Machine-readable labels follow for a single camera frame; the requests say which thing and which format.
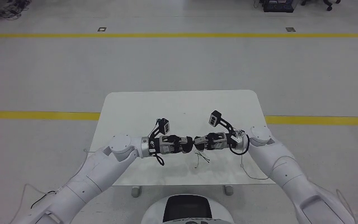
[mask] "black cable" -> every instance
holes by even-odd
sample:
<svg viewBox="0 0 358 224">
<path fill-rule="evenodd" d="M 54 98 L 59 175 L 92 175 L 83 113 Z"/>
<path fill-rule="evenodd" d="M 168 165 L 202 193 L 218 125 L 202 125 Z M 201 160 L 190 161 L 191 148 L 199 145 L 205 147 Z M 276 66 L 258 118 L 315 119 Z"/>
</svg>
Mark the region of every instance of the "black cable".
<svg viewBox="0 0 358 224">
<path fill-rule="evenodd" d="M 210 159 L 206 158 L 205 156 L 203 156 L 200 151 L 195 152 L 195 154 L 197 154 L 197 165 L 194 168 L 198 168 L 199 167 L 199 156 L 201 156 L 206 162 L 210 163 Z"/>
<path fill-rule="evenodd" d="M 256 1 L 253 2 L 253 7 L 254 7 L 254 8 L 258 8 L 258 6 L 260 5 L 260 0 L 258 0 L 258 4 L 257 4 L 256 7 L 255 7 L 255 2 L 256 2 Z"/>
<path fill-rule="evenodd" d="M 154 154 L 154 157 L 157 158 L 160 165 L 164 166 L 164 160 L 158 154 Z"/>
<path fill-rule="evenodd" d="M 31 0 L 8 1 L 5 6 L 0 8 L 0 17 L 6 20 L 16 20 L 21 17 L 21 12 L 26 11 Z"/>
<path fill-rule="evenodd" d="M 248 151 L 248 148 L 250 146 L 250 138 L 249 136 L 246 134 L 246 137 L 247 137 L 247 146 L 246 146 L 246 149 L 245 151 L 241 152 L 241 153 L 237 153 L 237 152 L 234 152 L 233 149 L 231 148 L 231 144 L 229 144 L 229 148 L 230 148 L 230 151 L 235 154 L 235 155 L 238 155 L 238 156 L 241 156 L 243 154 L 245 154 L 247 151 Z"/>
<path fill-rule="evenodd" d="M 51 190 L 51 191 L 49 191 L 49 192 L 47 192 L 48 194 L 49 193 L 56 193 L 54 190 Z M 37 203 L 37 202 L 39 202 L 39 201 L 41 201 L 42 199 L 44 199 L 45 197 L 46 197 L 46 195 L 47 194 L 45 194 L 44 196 L 42 196 L 39 200 L 37 200 L 37 201 L 35 201 L 33 204 L 32 204 L 32 206 L 30 207 L 30 209 L 32 209 L 33 208 L 33 206 Z"/>
</svg>

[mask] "chair leg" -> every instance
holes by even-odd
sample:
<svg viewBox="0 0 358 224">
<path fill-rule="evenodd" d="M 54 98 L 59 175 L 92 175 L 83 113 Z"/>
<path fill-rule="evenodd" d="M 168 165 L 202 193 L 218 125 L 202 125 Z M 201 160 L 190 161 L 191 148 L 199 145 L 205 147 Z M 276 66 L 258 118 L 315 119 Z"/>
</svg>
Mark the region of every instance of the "chair leg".
<svg viewBox="0 0 358 224">
<path fill-rule="evenodd" d="M 327 11 L 332 10 L 332 3 L 329 0 L 323 0 L 324 4 L 328 5 Z"/>
</svg>

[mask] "table leg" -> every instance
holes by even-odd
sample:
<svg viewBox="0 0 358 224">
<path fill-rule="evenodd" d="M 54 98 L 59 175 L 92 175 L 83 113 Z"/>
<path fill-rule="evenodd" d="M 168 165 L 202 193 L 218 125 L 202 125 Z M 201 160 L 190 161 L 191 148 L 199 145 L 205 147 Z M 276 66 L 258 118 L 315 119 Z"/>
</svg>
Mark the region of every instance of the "table leg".
<svg viewBox="0 0 358 224">
<path fill-rule="evenodd" d="M 227 196 L 234 194 L 234 188 L 231 185 L 224 185 L 224 192 Z"/>
<path fill-rule="evenodd" d="M 142 186 L 132 186 L 132 197 L 137 198 L 140 196 L 140 193 L 142 191 Z"/>
</svg>

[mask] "cable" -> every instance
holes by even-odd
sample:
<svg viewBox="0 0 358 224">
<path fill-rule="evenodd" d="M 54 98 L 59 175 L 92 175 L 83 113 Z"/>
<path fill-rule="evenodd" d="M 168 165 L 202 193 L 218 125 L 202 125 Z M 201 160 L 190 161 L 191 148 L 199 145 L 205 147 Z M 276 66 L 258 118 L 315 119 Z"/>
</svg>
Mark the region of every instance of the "cable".
<svg viewBox="0 0 358 224">
<path fill-rule="evenodd" d="M 312 184 L 316 185 L 317 187 L 333 194 L 332 192 L 330 192 L 329 190 L 327 190 L 326 188 L 322 187 L 322 186 L 319 186 L 318 184 L 316 184 L 315 182 L 311 181 L 311 180 L 308 180 L 310 181 Z M 337 198 L 338 200 L 340 200 L 340 202 L 342 203 L 342 205 L 344 206 L 344 208 L 348 211 L 348 213 L 352 216 L 353 218 L 353 221 L 355 224 L 357 224 L 357 219 L 356 217 L 354 216 L 354 213 L 353 213 L 353 210 L 351 208 L 351 206 L 348 204 L 348 201 L 347 199 L 344 197 L 343 193 L 337 188 L 336 189 L 336 195 L 337 195 Z"/>
<path fill-rule="evenodd" d="M 348 201 L 347 201 L 347 199 L 344 197 L 343 193 L 342 193 L 338 188 L 336 189 L 336 193 L 337 193 L 337 198 L 341 201 L 341 203 L 343 204 L 344 208 L 347 209 L 347 211 L 349 212 L 349 214 L 351 214 L 351 216 L 353 217 L 354 223 L 357 224 L 356 217 L 354 216 L 354 213 L 353 213 L 353 211 L 352 211 L 352 209 L 351 209 L 351 206 L 348 204 Z"/>
<path fill-rule="evenodd" d="M 252 176 L 250 176 L 250 175 L 247 173 L 247 171 L 245 170 L 245 168 L 244 168 L 244 164 L 243 164 L 243 162 L 242 162 L 242 160 L 243 160 L 242 156 L 241 156 L 241 164 L 240 164 L 240 167 L 244 170 L 245 174 L 246 174 L 249 178 L 251 178 L 251 179 L 254 179 L 254 180 L 267 180 L 267 179 L 270 178 L 272 172 L 274 171 L 276 163 L 277 163 L 278 160 L 281 159 L 281 158 L 290 158 L 290 159 L 294 160 L 295 162 L 297 162 L 297 161 L 295 160 L 295 158 L 293 158 L 293 157 L 291 157 L 291 156 L 280 156 L 280 157 L 274 162 L 274 164 L 272 165 L 271 170 L 270 170 L 270 173 L 268 174 L 267 178 L 253 178 Z"/>
<path fill-rule="evenodd" d="M 64 186 L 66 186 L 66 185 L 72 180 L 72 178 L 74 178 L 74 176 L 76 176 L 76 175 L 80 172 L 80 170 L 82 169 L 82 167 L 83 167 L 84 164 L 86 163 L 87 157 L 88 157 L 88 151 L 87 151 L 85 148 L 83 149 L 83 151 L 86 153 L 86 157 L 84 158 L 84 162 L 81 164 L 81 166 L 80 166 L 79 169 L 76 171 L 76 173 L 75 173 L 74 175 L 72 175 L 72 176 L 70 177 L 70 179 L 68 179 L 68 181 L 67 181 L 64 185 L 62 185 L 61 188 L 59 188 L 59 189 L 57 190 L 57 192 L 60 191 Z"/>
<path fill-rule="evenodd" d="M 157 122 L 156 122 L 156 124 L 154 125 L 154 128 L 149 132 L 149 134 L 147 135 L 147 137 L 149 137 L 150 136 L 150 134 L 155 130 L 155 128 L 156 128 L 156 126 L 157 126 L 157 124 L 158 124 L 158 119 L 157 119 Z"/>
<path fill-rule="evenodd" d="M 229 144 L 229 149 L 230 151 L 235 154 L 235 155 L 238 155 L 238 156 L 242 156 L 243 154 L 245 154 L 247 151 L 248 151 L 248 148 L 250 146 L 250 137 L 246 134 L 246 138 L 247 138 L 247 145 L 246 145 L 246 149 L 245 151 L 241 152 L 241 153 L 238 153 L 238 152 L 234 152 L 233 149 L 231 148 L 231 144 Z"/>
<path fill-rule="evenodd" d="M 155 158 L 157 158 L 157 160 L 158 160 L 158 162 L 159 162 L 160 165 L 164 166 L 164 160 L 163 160 L 163 158 L 161 158 L 160 156 L 158 156 L 157 153 L 154 154 L 153 156 L 154 156 Z"/>
<path fill-rule="evenodd" d="M 210 159 L 208 159 L 205 156 L 203 156 L 200 151 L 195 152 L 195 154 L 197 154 L 197 165 L 194 168 L 199 167 L 199 156 L 201 156 L 206 162 L 210 163 Z"/>
<path fill-rule="evenodd" d="M 258 6 L 260 5 L 260 0 L 258 1 L 258 4 L 257 4 L 256 7 L 255 7 L 255 2 L 256 2 L 256 1 L 253 2 L 253 7 L 254 7 L 254 8 L 258 8 Z"/>
<path fill-rule="evenodd" d="M 26 187 L 27 187 L 27 186 L 32 187 L 33 190 L 35 190 L 35 191 L 37 191 L 37 192 L 39 192 L 39 193 L 41 193 L 41 194 L 45 194 L 45 195 L 55 194 L 55 193 L 42 192 L 41 190 L 37 189 L 36 187 L 34 187 L 33 185 L 31 185 L 31 184 L 29 184 L 29 183 L 25 184 L 25 185 L 23 186 L 23 190 L 22 190 L 22 194 L 21 194 L 20 205 L 18 206 L 18 209 L 17 209 L 17 211 L 15 212 L 15 215 L 13 216 L 13 218 L 10 220 L 9 224 L 12 224 L 12 222 L 15 220 L 15 218 L 16 218 L 18 212 L 20 211 L 20 208 L 21 208 L 21 206 L 22 206 L 23 196 L 25 196 L 25 190 L 26 190 Z"/>
<path fill-rule="evenodd" d="M 37 201 L 35 201 L 33 204 L 32 204 L 32 206 L 30 207 L 30 209 L 32 209 L 33 208 L 33 206 L 37 203 L 37 202 L 39 202 L 39 201 L 41 201 L 42 199 L 44 199 L 45 197 L 46 197 L 46 195 L 48 195 L 48 194 L 50 194 L 50 193 L 56 193 L 54 190 L 51 190 L 51 191 L 49 191 L 49 192 L 47 192 L 44 196 L 42 196 L 39 200 L 37 200 Z"/>
</svg>

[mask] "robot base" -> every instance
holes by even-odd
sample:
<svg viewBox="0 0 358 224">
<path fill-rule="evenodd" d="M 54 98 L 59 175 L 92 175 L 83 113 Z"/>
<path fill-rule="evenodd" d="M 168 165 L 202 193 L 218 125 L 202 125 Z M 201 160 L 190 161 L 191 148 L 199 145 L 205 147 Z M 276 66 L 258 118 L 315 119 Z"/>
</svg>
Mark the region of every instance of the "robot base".
<svg viewBox="0 0 358 224">
<path fill-rule="evenodd" d="M 233 223 L 229 211 L 218 202 L 195 194 L 178 194 L 152 204 L 141 224 L 158 224 L 182 218 L 212 218 Z"/>
</svg>

